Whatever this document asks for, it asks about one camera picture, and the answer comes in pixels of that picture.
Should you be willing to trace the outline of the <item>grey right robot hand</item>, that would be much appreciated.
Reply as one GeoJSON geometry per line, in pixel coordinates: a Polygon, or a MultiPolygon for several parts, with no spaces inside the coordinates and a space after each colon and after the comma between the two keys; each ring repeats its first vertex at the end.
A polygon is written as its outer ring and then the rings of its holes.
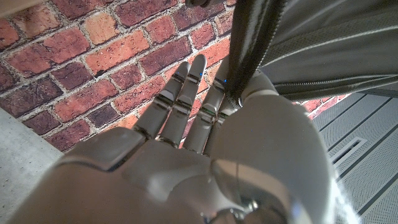
{"type": "Polygon", "coordinates": [[[228,61],[184,131],[206,59],[182,63],[133,128],[78,143],[11,223],[333,223],[338,189],[305,109],[260,71],[223,102],[228,61]]]}

